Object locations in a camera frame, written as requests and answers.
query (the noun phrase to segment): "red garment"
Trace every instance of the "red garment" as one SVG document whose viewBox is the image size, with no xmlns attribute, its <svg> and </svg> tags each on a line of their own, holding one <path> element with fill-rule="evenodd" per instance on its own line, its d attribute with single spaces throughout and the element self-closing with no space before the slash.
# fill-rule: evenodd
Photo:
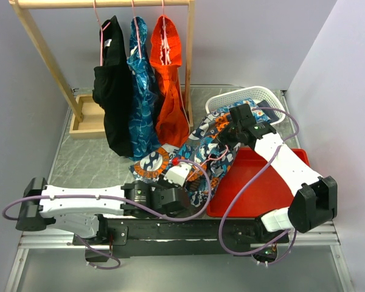
<svg viewBox="0 0 365 292">
<path fill-rule="evenodd" d="M 166 64 L 165 51 L 162 49 L 164 29 L 162 19 L 165 17 L 167 41 L 171 64 Z M 164 104 L 157 118 L 156 132 L 160 143 L 180 147 L 189 135 L 189 126 L 184 115 L 184 105 L 181 102 L 181 89 L 178 79 L 178 68 L 181 66 L 181 42 L 175 25 L 166 16 L 158 18 L 151 36 L 150 64 L 156 71 L 159 90 L 164 98 Z"/>
</svg>

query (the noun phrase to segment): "red tray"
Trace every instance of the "red tray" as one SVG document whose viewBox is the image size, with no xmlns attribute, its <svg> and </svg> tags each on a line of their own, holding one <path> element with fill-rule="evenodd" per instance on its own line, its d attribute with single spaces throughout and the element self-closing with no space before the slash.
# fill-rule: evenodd
<svg viewBox="0 0 365 292">
<path fill-rule="evenodd" d="M 292 151 L 309 165 L 303 149 Z M 222 217 L 239 190 L 266 164 L 250 148 L 241 148 L 230 171 L 221 180 L 217 192 L 207 208 L 211 217 Z M 251 218 L 274 209 L 288 207 L 292 202 L 291 190 L 277 172 L 269 167 L 244 192 L 232 208 L 229 217 Z"/>
</svg>

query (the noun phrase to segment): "white laundry basket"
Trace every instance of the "white laundry basket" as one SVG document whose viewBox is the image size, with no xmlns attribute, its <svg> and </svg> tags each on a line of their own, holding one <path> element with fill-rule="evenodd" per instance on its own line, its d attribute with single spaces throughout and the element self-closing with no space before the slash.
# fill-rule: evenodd
<svg viewBox="0 0 365 292">
<path fill-rule="evenodd" d="M 222 106 L 239 102 L 248 97 L 253 99 L 256 103 L 266 100 L 272 108 L 278 108 L 284 111 L 284 107 L 280 103 L 280 100 L 273 94 L 273 92 L 262 86 L 252 86 L 211 97 L 206 103 L 206 111 L 209 114 Z M 279 117 L 279 120 L 271 123 L 271 125 L 281 123 L 285 118 L 285 115 L 279 111 L 275 111 L 275 114 Z"/>
</svg>

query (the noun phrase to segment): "wooden rack base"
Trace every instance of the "wooden rack base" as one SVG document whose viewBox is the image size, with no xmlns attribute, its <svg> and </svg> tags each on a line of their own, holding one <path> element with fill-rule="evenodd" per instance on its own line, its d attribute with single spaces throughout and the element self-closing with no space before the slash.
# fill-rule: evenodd
<svg viewBox="0 0 365 292">
<path fill-rule="evenodd" d="M 51 53 L 37 24 L 28 9 L 74 9 L 93 8 L 93 0 L 9 0 L 12 8 L 24 26 L 34 46 L 50 70 L 58 87 L 73 110 L 70 135 L 77 139 L 93 139 L 105 137 L 104 110 L 96 104 L 91 94 L 79 95 L 73 93 L 64 78 L 55 57 Z M 134 0 L 135 6 L 160 6 L 162 0 Z M 190 126 L 193 126 L 192 104 L 190 102 L 190 72 L 192 67 L 193 22 L 195 15 L 195 0 L 164 0 L 165 5 L 188 6 L 187 44 L 186 44 L 186 76 L 185 76 L 185 109 Z M 98 7 L 127 7 L 131 0 L 96 0 Z"/>
</svg>

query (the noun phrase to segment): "gray wall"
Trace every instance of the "gray wall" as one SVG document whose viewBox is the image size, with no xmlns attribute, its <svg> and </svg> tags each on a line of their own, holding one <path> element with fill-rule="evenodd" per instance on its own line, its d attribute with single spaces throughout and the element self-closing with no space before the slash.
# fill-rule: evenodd
<svg viewBox="0 0 365 292">
<path fill-rule="evenodd" d="M 192 83 L 288 89 L 335 1 L 197 0 Z M 165 8 L 183 44 L 186 11 L 186 7 Z M 160 7 L 136 9 L 150 33 L 161 12 Z M 93 9 L 39 10 L 32 14 L 71 86 L 91 87 L 92 69 L 99 60 Z M 128 45 L 131 8 L 99 9 L 102 21 L 114 14 Z"/>
<path fill-rule="evenodd" d="M 0 0 L 0 291 L 20 236 L 1 210 L 22 197 L 33 176 L 48 175 L 66 109 L 15 13 Z"/>
<path fill-rule="evenodd" d="M 335 226 L 365 291 L 365 0 L 338 0 L 287 98 L 312 166 L 338 182 Z"/>
</svg>

